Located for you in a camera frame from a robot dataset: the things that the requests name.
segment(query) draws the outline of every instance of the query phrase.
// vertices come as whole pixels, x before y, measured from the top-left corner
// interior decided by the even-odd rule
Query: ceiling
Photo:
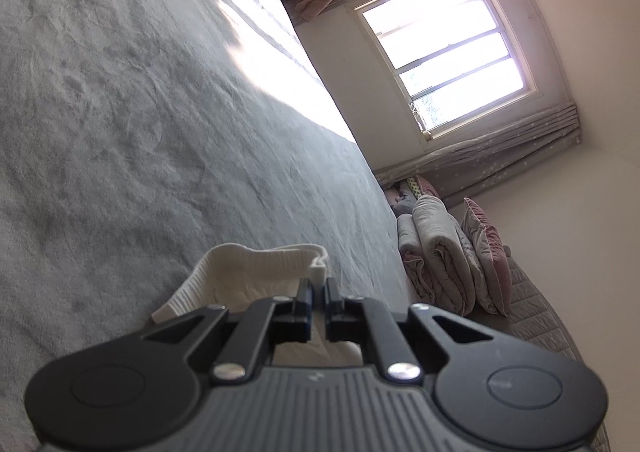
[[[640,167],[640,0],[535,0],[585,143]]]

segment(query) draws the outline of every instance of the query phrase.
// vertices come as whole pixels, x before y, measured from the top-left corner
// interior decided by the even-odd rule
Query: pink cushion
[[[430,194],[432,196],[440,198],[440,195],[438,194],[437,190],[423,176],[421,176],[420,174],[416,174],[414,178],[415,178],[415,182],[418,184],[418,187],[420,188],[423,194]]]
[[[478,254],[495,307],[507,316],[511,309],[511,271],[498,230],[484,210],[468,197],[465,197],[465,216],[460,224]]]

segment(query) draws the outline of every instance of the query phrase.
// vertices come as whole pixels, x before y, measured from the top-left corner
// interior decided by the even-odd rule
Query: bed
[[[56,356],[148,323],[222,242],[316,242],[412,300],[396,220],[279,0],[0,0],[0,448]]]

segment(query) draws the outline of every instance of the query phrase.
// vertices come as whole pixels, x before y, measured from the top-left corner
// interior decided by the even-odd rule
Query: metal screw
[[[246,369],[240,364],[218,364],[213,374],[220,380],[238,380],[246,374]]]
[[[420,367],[407,362],[398,362],[390,365],[386,373],[395,380],[412,380],[420,376]]]

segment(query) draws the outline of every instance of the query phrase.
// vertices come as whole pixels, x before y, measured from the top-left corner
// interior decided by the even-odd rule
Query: stack of bedding
[[[462,223],[420,175],[385,191],[398,217],[398,249],[407,276],[428,304],[466,316],[476,304],[507,316],[511,273],[497,230],[465,199]]]
[[[385,190],[385,196],[398,218],[405,271],[424,302],[583,361],[558,314],[502,245],[478,204],[465,198],[459,223],[420,175]],[[610,452],[604,425],[591,446]]]

